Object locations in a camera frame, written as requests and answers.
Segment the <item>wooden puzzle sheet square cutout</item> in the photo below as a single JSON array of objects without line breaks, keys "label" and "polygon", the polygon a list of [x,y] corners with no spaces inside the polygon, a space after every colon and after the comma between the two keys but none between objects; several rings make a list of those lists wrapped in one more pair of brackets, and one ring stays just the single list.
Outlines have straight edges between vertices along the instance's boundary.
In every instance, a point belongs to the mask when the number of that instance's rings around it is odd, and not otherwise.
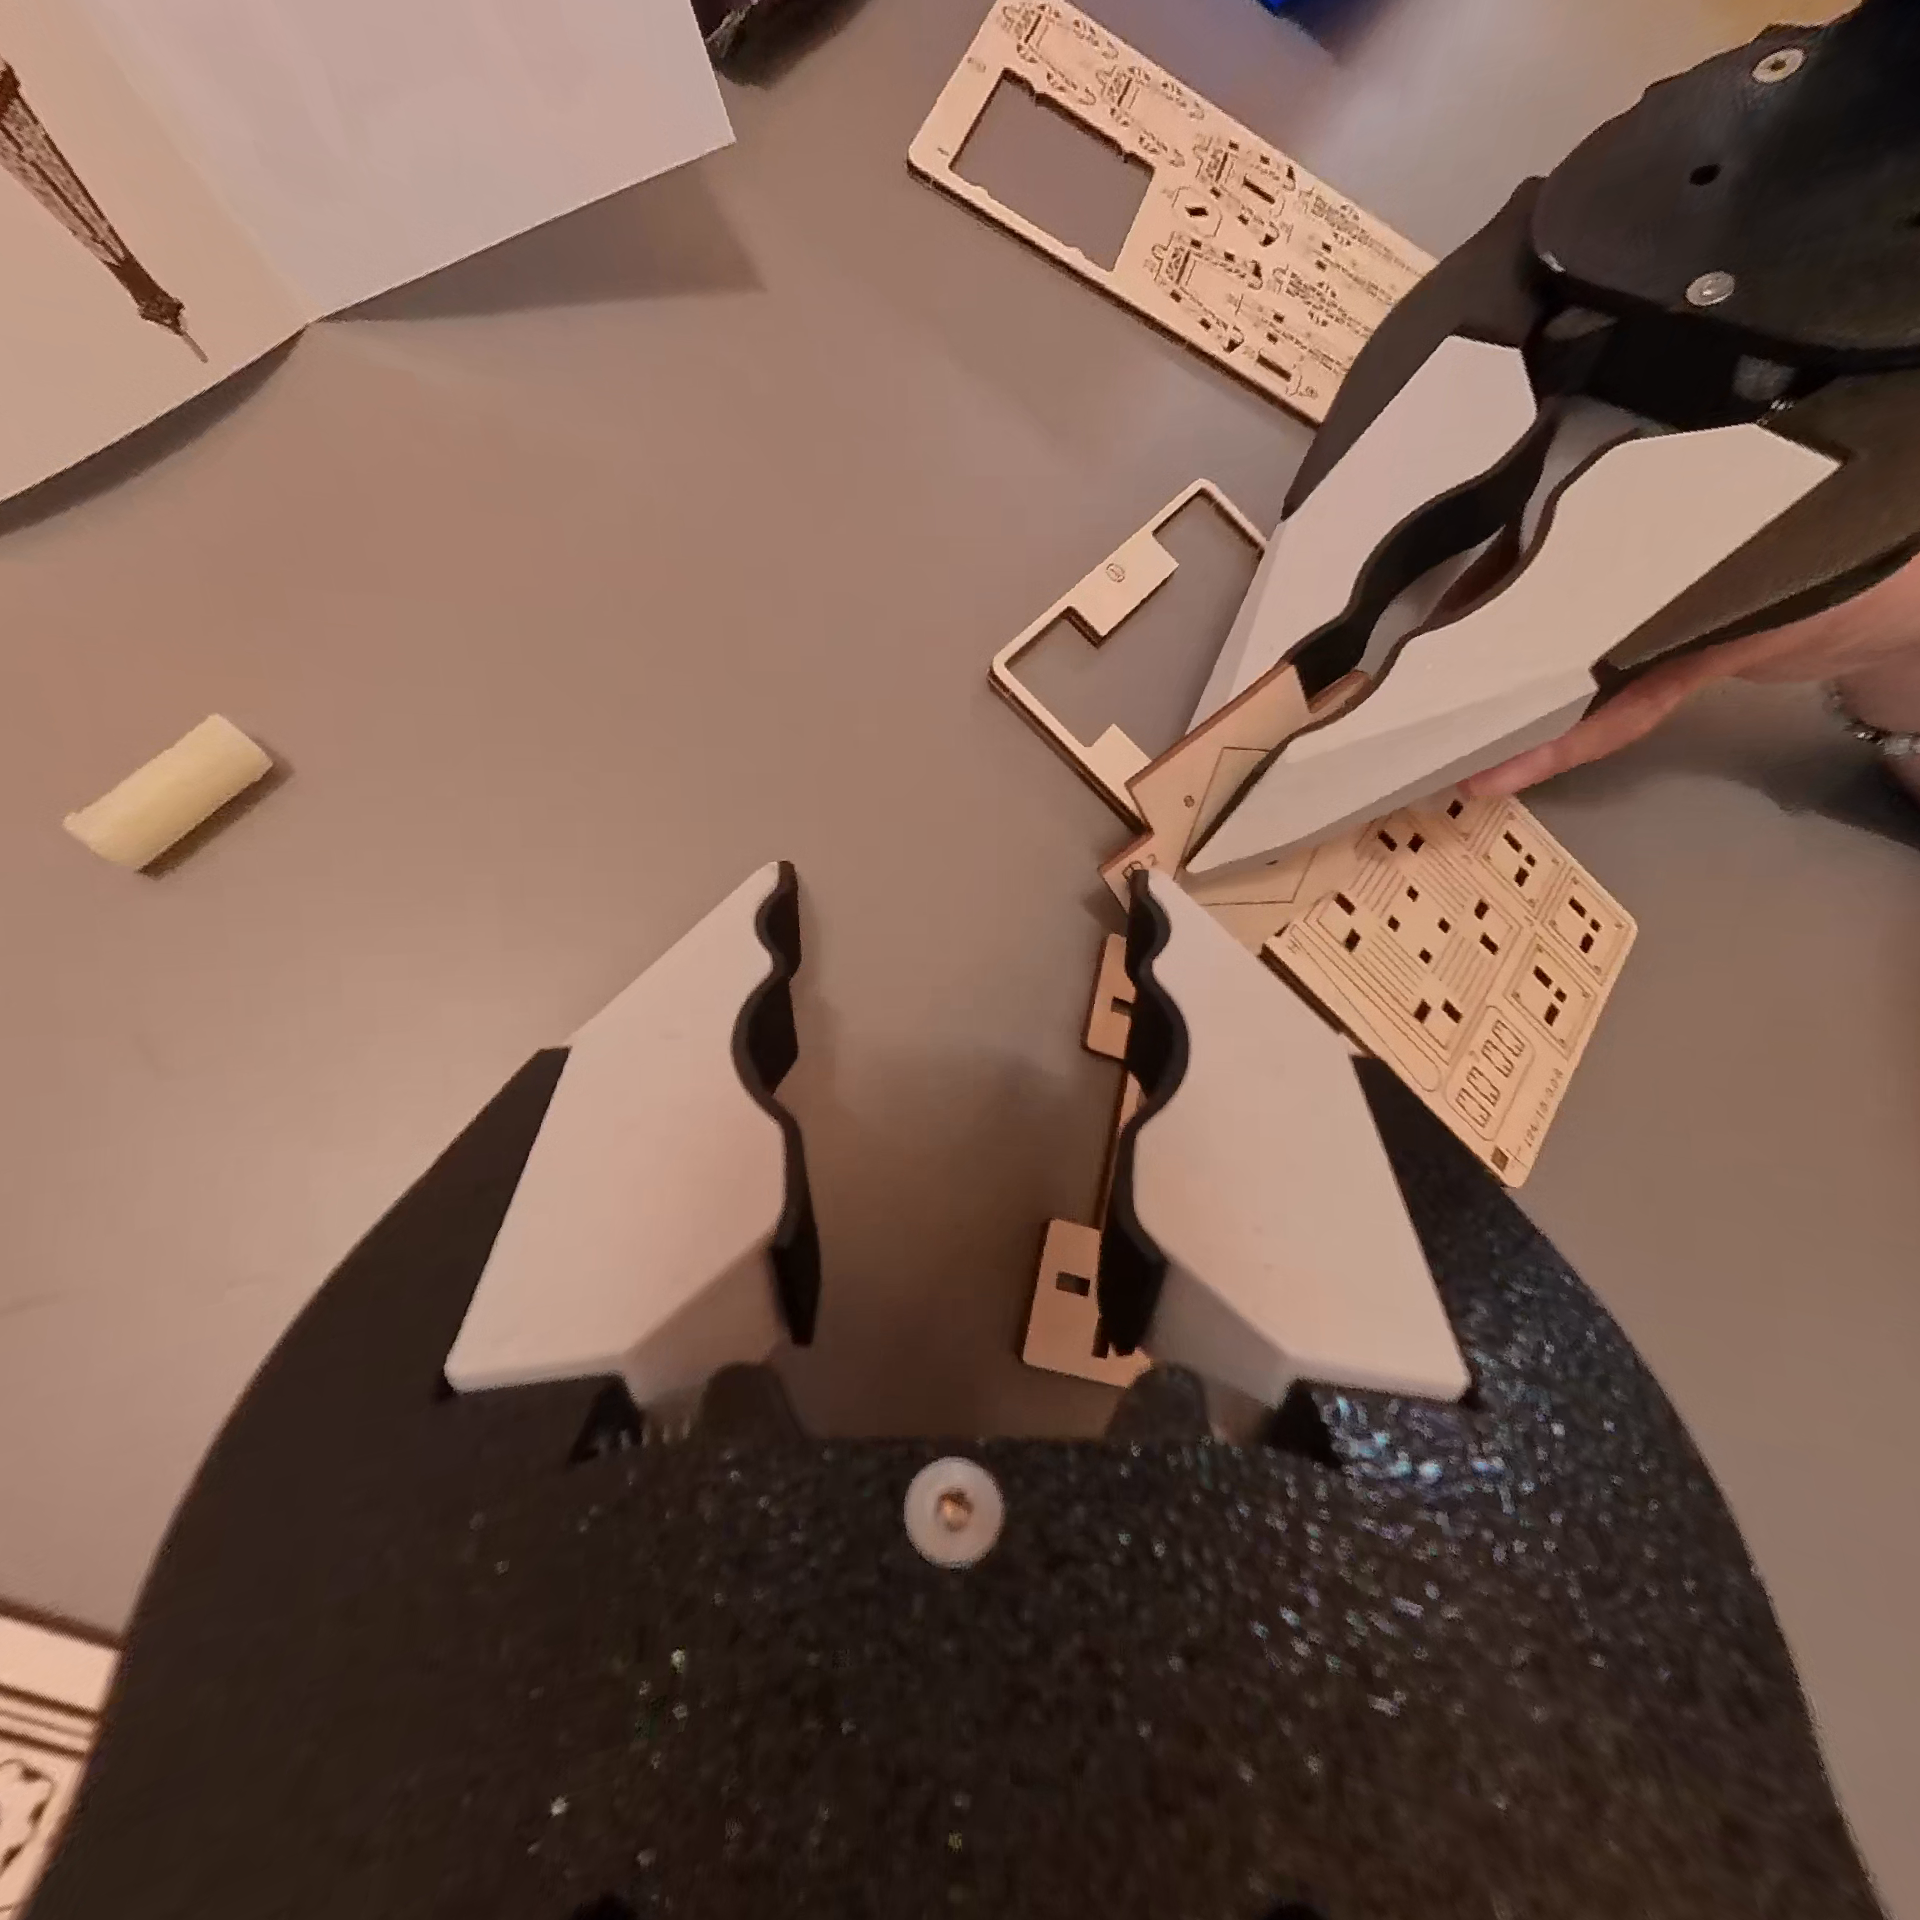
[{"label": "wooden puzzle sheet square cutout", "polygon": [[[1017,660],[1060,621],[1089,644],[1116,636],[1173,578],[1162,531],[1198,502],[1264,553],[1258,531],[1198,478],[989,668],[997,692],[1136,830],[1129,843],[1145,826],[1127,785],[1162,751],[1118,727],[1073,737]],[[1239,878],[1186,866],[1169,878],[1508,1187],[1530,1172],[1638,931],[1516,799],[1410,802]]]}]

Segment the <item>large wooden sheet lattice parts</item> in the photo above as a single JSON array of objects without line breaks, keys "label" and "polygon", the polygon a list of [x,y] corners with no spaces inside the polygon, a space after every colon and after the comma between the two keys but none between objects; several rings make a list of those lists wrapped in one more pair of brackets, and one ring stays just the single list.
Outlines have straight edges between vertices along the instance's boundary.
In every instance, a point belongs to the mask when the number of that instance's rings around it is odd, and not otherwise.
[{"label": "large wooden sheet lattice parts", "polygon": [[112,1692],[119,1647],[1,1604],[1,1916],[24,1914]]}]

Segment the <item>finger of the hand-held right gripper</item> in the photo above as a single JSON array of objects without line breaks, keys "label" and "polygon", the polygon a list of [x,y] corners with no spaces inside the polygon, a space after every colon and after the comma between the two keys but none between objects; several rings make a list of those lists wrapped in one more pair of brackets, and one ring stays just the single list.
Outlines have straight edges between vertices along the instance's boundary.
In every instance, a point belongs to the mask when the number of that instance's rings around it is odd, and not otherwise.
[{"label": "finger of the hand-held right gripper", "polygon": [[1186,870],[1314,847],[1568,729],[1597,660],[1837,467],[1767,426],[1605,449],[1552,494],[1519,571],[1406,637],[1365,697],[1279,747]]},{"label": "finger of the hand-held right gripper", "polygon": [[1524,514],[1556,437],[1517,347],[1444,338],[1407,385],[1292,500],[1208,671],[1191,731],[1274,665],[1314,705],[1376,681],[1501,529]]}]

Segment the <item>wooden puzzle sheet rectangular hole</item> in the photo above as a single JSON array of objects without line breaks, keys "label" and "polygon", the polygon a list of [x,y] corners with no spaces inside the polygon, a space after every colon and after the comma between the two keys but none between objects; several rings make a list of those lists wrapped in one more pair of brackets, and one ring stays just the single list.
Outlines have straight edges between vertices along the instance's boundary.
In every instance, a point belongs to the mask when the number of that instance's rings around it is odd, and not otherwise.
[{"label": "wooden puzzle sheet rectangular hole", "polygon": [[[1001,84],[1145,169],[1111,266],[964,178]],[[1072,5],[993,5],[904,158],[909,171],[1104,298],[1320,426],[1433,258]]]}]

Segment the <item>cross-shaped wooden piece diamond print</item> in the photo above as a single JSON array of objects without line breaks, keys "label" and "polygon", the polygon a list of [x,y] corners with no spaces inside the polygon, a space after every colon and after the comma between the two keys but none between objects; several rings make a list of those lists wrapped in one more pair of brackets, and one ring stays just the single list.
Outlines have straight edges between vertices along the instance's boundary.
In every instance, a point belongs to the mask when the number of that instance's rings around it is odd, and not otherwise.
[{"label": "cross-shaped wooden piece diamond print", "polygon": [[1136,873],[1178,873],[1193,846],[1270,754],[1311,719],[1336,714],[1367,686],[1368,675],[1352,669],[1310,697],[1298,668],[1279,663],[1151,758],[1127,785],[1143,833],[1098,868],[1112,897],[1127,905]]}]

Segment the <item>cream wax stick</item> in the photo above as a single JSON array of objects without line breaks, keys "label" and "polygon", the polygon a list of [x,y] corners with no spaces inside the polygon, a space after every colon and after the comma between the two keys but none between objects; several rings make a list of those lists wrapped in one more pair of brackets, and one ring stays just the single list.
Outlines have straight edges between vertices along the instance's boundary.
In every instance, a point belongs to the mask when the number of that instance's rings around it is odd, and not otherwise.
[{"label": "cream wax stick", "polygon": [[209,714],[100,797],[69,811],[61,828],[104,865],[144,873],[274,770],[266,750]]}]

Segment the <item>person's right hand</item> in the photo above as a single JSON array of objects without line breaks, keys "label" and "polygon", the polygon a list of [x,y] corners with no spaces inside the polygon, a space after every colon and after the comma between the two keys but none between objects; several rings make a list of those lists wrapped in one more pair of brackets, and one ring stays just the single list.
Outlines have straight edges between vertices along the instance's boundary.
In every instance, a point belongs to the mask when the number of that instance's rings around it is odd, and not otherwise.
[{"label": "person's right hand", "polygon": [[1665,659],[1569,731],[1472,775],[1469,797],[1510,797],[1642,740],[1701,691],[1724,681],[1821,686],[1888,778],[1918,796],[1918,562],[1793,625]]}]

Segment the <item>white tower instruction sheet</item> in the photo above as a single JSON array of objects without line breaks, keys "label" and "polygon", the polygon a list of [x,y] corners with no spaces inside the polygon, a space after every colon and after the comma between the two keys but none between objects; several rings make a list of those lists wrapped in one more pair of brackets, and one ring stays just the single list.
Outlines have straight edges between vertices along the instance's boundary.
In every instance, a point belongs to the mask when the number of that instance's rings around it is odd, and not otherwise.
[{"label": "white tower instruction sheet", "polygon": [[5,3],[1,494],[732,138],[689,5]]}]

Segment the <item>wooden four-square frame piece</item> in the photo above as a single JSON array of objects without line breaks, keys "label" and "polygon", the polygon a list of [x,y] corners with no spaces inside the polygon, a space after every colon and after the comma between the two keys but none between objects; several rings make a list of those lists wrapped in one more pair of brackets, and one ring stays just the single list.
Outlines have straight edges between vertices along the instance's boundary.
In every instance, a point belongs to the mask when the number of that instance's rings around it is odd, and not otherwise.
[{"label": "wooden four-square frame piece", "polygon": [[[1121,1066],[1130,1035],[1133,1006],[1136,989],[1124,967],[1124,934],[1111,932],[1094,974],[1085,1050]],[[1109,1149],[1094,1189],[1094,1218],[1093,1223],[1065,1218],[1052,1218],[1046,1223],[1021,1347],[1021,1359],[1031,1369],[1081,1379],[1094,1385],[1127,1387],[1151,1365],[1151,1358],[1140,1350],[1116,1350],[1096,1308],[1096,1262],[1112,1196],[1120,1130],[1136,1114],[1138,1103],[1138,1081],[1121,1069]]]}]

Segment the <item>grey desk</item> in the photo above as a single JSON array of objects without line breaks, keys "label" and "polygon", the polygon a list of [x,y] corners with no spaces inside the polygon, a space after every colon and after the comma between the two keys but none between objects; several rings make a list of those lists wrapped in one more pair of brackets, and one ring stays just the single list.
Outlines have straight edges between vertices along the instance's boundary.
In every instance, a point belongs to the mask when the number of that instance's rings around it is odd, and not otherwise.
[{"label": "grey desk", "polygon": [[[982,5],[844,5],[735,145],[318,325],[5,507],[5,1601],[119,1636],[231,1404],[541,1045],[799,870],[820,1433],[1093,1436],[1017,1355],[1087,1215],[1116,818],[989,657],[1303,428],[909,138]],[[145,870],[61,821],[222,714]],[[1914,1916],[1914,826],[1813,689],[1530,804],[1636,916],[1519,1204],[1736,1510]]]}]

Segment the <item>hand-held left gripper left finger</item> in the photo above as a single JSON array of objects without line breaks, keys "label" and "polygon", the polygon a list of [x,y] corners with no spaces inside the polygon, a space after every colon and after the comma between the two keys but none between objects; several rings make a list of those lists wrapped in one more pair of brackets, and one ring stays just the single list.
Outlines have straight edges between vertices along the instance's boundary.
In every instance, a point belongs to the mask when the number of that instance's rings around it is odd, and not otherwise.
[{"label": "hand-held left gripper left finger", "polygon": [[576,1028],[452,1390],[616,1379],[649,1409],[810,1345],[823,1247],[780,1098],[799,962],[799,876],[768,862]]}]

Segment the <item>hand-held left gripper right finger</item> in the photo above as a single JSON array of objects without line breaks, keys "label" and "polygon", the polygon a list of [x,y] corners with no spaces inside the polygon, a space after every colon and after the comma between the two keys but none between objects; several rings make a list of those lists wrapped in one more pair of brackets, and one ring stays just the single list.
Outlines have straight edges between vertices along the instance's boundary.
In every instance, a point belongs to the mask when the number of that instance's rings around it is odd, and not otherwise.
[{"label": "hand-held left gripper right finger", "polygon": [[1118,1353],[1274,1409],[1296,1382],[1460,1404],[1472,1374],[1352,1045],[1157,870],[1094,1298]]}]

